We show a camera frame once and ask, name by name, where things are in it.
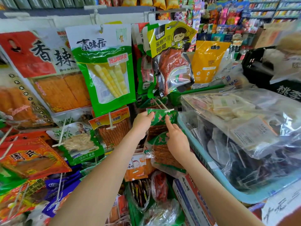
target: blue plastic basket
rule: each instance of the blue plastic basket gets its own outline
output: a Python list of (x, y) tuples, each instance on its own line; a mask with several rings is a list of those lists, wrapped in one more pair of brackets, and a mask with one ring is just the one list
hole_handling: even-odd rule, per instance
[(235, 189), (227, 178), (223, 175), (212, 157), (204, 150), (200, 142), (191, 134), (190, 130), (184, 125), (181, 117), (178, 116), (178, 124), (186, 134), (190, 147), (194, 150), (196, 156), (205, 165), (206, 169), (239, 201), (247, 204), (256, 204), (264, 201), (269, 196), (282, 190), (289, 184), (301, 178), (301, 168), (283, 178), (276, 178), (274, 182), (254, 190), (252, 193), (243, 193)]

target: black basket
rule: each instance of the black basket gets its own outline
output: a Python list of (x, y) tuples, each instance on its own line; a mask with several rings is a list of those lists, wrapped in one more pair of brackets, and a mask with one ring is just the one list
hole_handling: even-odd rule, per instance
[[(284, 80), (270, 84), (270, 80), (273, 76), (260, 72), (252, 66), (255, 61), (262, 63), (262, 57), (265, 49), (275, 49), (275, 47), (272, 46), (253, 49), (246, 53), (242, 61), (243, 75), (246, 76), (250, 83), (255, 84), (259, 88), (268, 89), (301, 102), (301, 83)], [(267, 65), (267, 67), (273, 69), (272, 64)]]

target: left hand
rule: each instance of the left hand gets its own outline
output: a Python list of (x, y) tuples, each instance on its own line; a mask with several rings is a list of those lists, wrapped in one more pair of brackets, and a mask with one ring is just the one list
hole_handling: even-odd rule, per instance
[(135, 118), (132, 131), (134, 131), (138, 135), (140, 140), (145, 137), (145, 133), (150, 128), (151, 121), (154, 115), (154, 112), (151, 112), (150, 114), (148, 114), (148, 112), (143, 112), (139, 113)]

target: plastic crate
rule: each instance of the plastic crate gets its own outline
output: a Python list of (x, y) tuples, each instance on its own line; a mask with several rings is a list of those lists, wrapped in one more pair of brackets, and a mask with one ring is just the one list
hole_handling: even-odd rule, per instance
[(207, 91), (207, 90), (211, 90), (211, 89), (219, 89), (219, 88), (222, 88), (222, 87), (225, 87), (225, 85), (222, 84), (222, 85), (204, 87), (204, 88), (201, 88), (201, 89), (190, 89), (190, 90), (186, 90), (182, 93), (180, 93), (178, 90), (176, 90), (176, 91), (173, 91), (173, 92), (169, 93), (167, 95), (167, 97), (168, 97), (168, 101), (170, 101), (173, 106), (179, 106), (179, 105), (181, 105), (181, 102), (180, 102), (181, 95), (188, 94), (188, 93), (196, 93), (196, 92), (201, 92), (201, 91)]
[[(168, 184), (167, 198), (168, 199), (174, 199), (174, 198), (177, 199), (169, 182), (167, 182), (167, 184)], [(151, 207), (154, 203), (155, 203), (155, 200), (152, 197), (150, 197), (150, 202), (148, 204), (148, 208)], [(131, 224), (132, 224), (132, 226), (139, 226), (139, 224), (143, 218), (143, 213), (141, 213), (130, 200), (128, 200), (128, 204), (129, 204), (129, 213), (130, 213), (130, 218), (131, 218)], [(185, 215), (184, 215), (184, 212), (181, 211), (179, 217), (176, 219), (175, 224), (173, 224), (173, 226), (182, 225), (184, 223), (184, 221), (185, 221)]]
[(257, 71), (252, 66), (255, 61), (262, 63), (264, 50), (272, 48), (275, 47), (272, 46), (249, 50), (242, 61), (243, 75), (246, 76), (250, 83), (255, 84), (259, 88), (268, 89), (301, 102), (301, 96), (298, 94), (298, 92), (301, 93), (301, 83), (284, 80), (278, 83), (270, 84), (270, 80), (273, 76)]
[(290, 175), (278, 178), (275, 182), (271, 182), (268, 185), (263, 186), (260, 189), (254, 190), (252, 193), (247, 194), (235, 189), (227, 178), (223, 175), (217, 164), (214, 162), (212, 157), (207, 153), (200, 142), (191, 134), (181, 120), (181, 117), (178, 116), (178, 124), (180, 128), (183, 129), (186, 134), (190, 147), (194, 150), (194, 153), (199, 158), (199, 160), (205, 165), (206, 169), (228, 190), (237, 200), (247, 203), (247, 204), (256, 204), (258, 202), (264, 201), (272, 194), (282, 190), (287, 185), (297, 181), (301, 177), (301, 168), (291, 173)]

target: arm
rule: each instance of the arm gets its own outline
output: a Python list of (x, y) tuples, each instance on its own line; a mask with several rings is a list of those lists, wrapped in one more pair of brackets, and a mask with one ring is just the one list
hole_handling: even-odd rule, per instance
[(205, 199), (218, 226), (264, 226), (264, 224), (235, 197), (233, 197), (190, 152), (186, 135), (166, 116), (168, 149), (188, 171)]
[(154, 113), (138, 114), (133, 128), (102, 163), (72, 192), (50, 226), (104, 225), (135, 149), (151, 125)]

